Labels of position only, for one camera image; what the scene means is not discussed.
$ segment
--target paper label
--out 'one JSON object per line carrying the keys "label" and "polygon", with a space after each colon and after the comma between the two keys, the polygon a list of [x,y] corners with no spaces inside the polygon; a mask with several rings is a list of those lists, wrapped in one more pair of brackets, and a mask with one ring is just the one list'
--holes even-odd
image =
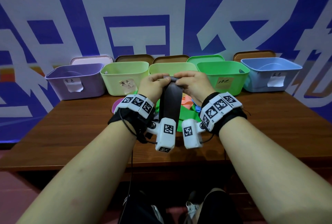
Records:
{"label": "paper label", "polygon": [[234,80],[234,77],[219,77],[217,84],[215,85],[215,88],[219,89],[219,90],[226,90],[226,89],[230,88],[233,80]]}
{"label": "paper label", "polygon": [[273,72],[268,87],[283,87],[286,74],[286,72]]}
{"label": "paper label", "polygon": [[125,95],[137,91],[137,86],[134,79],[126,79],[120,81],[119,84],[122,87]]}
{"label": "paper label", "polygon": [[63,80],[69,92],[81,92],[83,85],[79,78],[67,78]]}

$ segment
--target left hand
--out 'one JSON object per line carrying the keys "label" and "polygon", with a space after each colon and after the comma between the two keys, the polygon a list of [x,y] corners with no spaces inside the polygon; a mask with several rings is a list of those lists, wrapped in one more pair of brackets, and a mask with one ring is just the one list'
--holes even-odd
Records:
{"label": "left hand", "polygon": [[171,82],[169,74],[153,74],[141,80],[139,85],[138,94],[146,96],[154,104],[160,99],[163,88]]}

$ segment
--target black pants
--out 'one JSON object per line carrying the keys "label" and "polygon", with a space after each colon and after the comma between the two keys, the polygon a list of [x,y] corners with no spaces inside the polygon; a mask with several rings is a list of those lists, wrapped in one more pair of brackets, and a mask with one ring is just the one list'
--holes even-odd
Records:
{"label": "black pants", "polygon": [[[146,196],[140,192],[131,193],[120,224],[160,223]],[[243,223],[230,196],[222,191],[212,192],[205,198],[198,220],[198,224],[215,223]]]}

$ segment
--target wooden table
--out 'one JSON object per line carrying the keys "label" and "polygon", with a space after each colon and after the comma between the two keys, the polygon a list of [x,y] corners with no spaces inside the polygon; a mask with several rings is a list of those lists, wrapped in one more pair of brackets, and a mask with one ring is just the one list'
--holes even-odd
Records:
{"label": "wooden table", "polygon": [[[0,170],[19,174],[43,188],[45,185],[38,185],[39,180],[35,179],[36,171],[58,171],[64,167],[106,127],[112,115],[110,108],[119,98],[104,95],[61,101],[0,159]],[[253,125],[310,167],[324,169],[332,175],[332,125],[328,121],[286,92],[242,92],[237,98],[251,114],[248,114],[248,120]],[[210,134],[202,136],[205,140]],[[205,143],[203,148],[187,150],[180,132],[177,132],[175,148],[169,153],[139,142],[133,153],[133,178],[138,181],[202,178],[230,165],[217,137]],[[123,180],[129,180],[129,171]],[[230,192],[246,193],[241,185],[232,189],[236,183],[241,183],[237,180],[233,176],[233,184],[228,185]]]}

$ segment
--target blue bin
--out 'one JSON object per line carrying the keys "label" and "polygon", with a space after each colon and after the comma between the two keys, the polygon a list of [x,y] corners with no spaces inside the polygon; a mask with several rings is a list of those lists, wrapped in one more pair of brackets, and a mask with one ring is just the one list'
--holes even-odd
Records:
{"label": "blue bin", "polygon": [[249,92],[284,91],[295,75],[302,69],[284,58],[242,59],[250,69],[243,88]]}

